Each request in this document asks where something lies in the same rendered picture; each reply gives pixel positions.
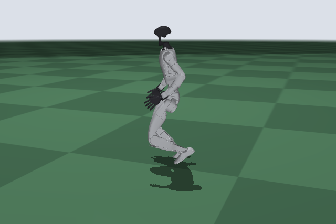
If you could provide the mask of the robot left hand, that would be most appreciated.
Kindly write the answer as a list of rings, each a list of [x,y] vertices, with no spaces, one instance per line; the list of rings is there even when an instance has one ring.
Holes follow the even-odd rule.
[[[164,92],[164,91],[163,91]],[[161,93],[163,93],[163,92],[161,92]],[[159,95],[150,95],[150,96],[147,96],[146,98],[151,98],[151,99],[149,99],[149,100],[147,100],[147,101],[145,101],[145,103],[147,103],[147,102],[149,102],[149,101],[151,101],[151,102],[149,102],[148,104],[146,104],[145,106],[147,106],[147,105],[149,105],[150,103],[152,103],[151,105],[149,105],[148,107],[147,107],[147,109],[149,108],[149,107],[151,107],[152,105],[154,105],[153,107],[151,107],[150,108],[150,111],[156,106],[156,105],[158,105],[159,103],[160,103],[160,101],[161,100],[165,100],[166,98],[162,98],[162,96],[161,96],[161,93],[159,93]]]

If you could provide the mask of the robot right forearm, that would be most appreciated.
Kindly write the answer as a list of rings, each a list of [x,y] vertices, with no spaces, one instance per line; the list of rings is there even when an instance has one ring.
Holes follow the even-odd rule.
[[[167,86],[167,84],[166,84],[166,82],[165,82],[165,79],[163,78],[163,80],[162,80],[162,82],[161,82],[161,84],[158,86],[158,88],[160,89],[160,90],[162,90],[164,87],[166,87]]]

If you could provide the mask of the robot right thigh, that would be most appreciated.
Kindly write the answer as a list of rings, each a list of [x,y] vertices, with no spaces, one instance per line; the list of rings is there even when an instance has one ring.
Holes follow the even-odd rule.
[[[166,100],[166,99],[165,99],[165,100]],[[156,107],[155,107],[155,109],[154,109],[154,112],[153,112],[153,115],[154,115],[154,113],[156,112],[156,110],[158,109],[158,107],[159,107],[165,100],[161,100],[160,103],[159,103],[158,105],[156,105]],[[166,112],[166,110],[165,110],[165,112]],[[152,115],[152,117],[153,117],[153,115]],[[156,131],[156,133],[157,133],[158,135],[160,135],[160,134],[162,133],[162,127],[160,127],[160,128]]]

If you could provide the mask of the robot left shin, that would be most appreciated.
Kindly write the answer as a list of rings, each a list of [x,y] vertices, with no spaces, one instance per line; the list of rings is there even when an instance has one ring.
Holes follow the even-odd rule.
[[[162,150],[180,152],[180,153],[187,152],[186,148],[181,147],[179,145],[176,145],[176,144],[174,144],[173,141],[168,140],[164,137],[158,137],[157,135],[152,136],[150,138],[150,142],[153,145],[149,145],[149,146],[159,148],[159,149],[162,149]]]

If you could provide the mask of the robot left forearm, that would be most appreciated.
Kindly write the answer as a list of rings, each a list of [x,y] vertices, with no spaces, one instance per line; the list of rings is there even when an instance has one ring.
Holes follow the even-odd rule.
[[[169,88],[167,88],[166,91],[161,93],[162,98],[166,98],[167,96],[170,96],[173,94],[173,91],[175,92],[178,88],[181,87],[181,84],[184,80],[184,75],[183,74],[178,74],[176,79],[173,81],[173,83],[170,85]]]

